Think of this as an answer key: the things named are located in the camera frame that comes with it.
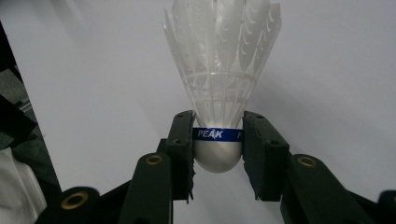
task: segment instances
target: shuttlecock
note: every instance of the shuttlecock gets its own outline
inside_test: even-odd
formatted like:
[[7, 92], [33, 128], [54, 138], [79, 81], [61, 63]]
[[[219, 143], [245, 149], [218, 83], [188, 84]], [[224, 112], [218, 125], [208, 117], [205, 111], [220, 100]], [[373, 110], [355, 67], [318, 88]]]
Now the shuttlecock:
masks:
[[201, 128], [194, 157], [209, 172], [232, 169], [238, 124], [280, 29], [268, 0], [175, 0], [163, 28]]

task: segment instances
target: white cloth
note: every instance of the white cloth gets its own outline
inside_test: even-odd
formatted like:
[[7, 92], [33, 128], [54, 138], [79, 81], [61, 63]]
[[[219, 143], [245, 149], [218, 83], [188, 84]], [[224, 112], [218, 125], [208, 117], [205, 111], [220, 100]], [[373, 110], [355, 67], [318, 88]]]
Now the white cloth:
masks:
[[32, 169], [16, 161], [11, 148], [0, 150], [0, 223], [35, 223], [46, 206]]

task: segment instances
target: blue stripe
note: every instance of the blue stripe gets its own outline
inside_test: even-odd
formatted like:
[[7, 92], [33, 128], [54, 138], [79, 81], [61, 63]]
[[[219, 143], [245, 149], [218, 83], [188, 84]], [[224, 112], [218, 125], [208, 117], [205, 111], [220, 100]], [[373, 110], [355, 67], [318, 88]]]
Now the blue stripe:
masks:
[[243, 131], [240, 129], [193, 128], [192, 139], [216, 142], [242, 142]]

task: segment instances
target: white table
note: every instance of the white table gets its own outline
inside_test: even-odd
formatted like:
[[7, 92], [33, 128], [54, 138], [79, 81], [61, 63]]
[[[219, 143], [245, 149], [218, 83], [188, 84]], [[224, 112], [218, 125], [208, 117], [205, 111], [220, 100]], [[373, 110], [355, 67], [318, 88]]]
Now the white table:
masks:
[[[248, 110], [293, 153], [323, 160], [346, 188], [376, 200], [396, 186], [396, 2], [278, 1], [283, 27]], [[6, 30], [63, 189], [105, 193], [191, 109], [162, 30], [166, 1], [0, 2]], [[195, 200], [175, 223], [281, 223], [254, 201], [240, 162], [198, 165]]]

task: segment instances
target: white shuttlecock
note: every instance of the white shuttlecock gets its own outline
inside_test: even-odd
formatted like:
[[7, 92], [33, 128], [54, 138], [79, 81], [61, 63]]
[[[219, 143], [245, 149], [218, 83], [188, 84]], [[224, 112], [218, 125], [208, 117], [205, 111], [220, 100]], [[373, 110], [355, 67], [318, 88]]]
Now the white shuttlecock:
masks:
[[207, 171], [238, 163], [236, 128], [280, 25], [280, 5], [268, 0], [175, 0], [165, 10], [168, 45], [201, 127], [194, 156]]

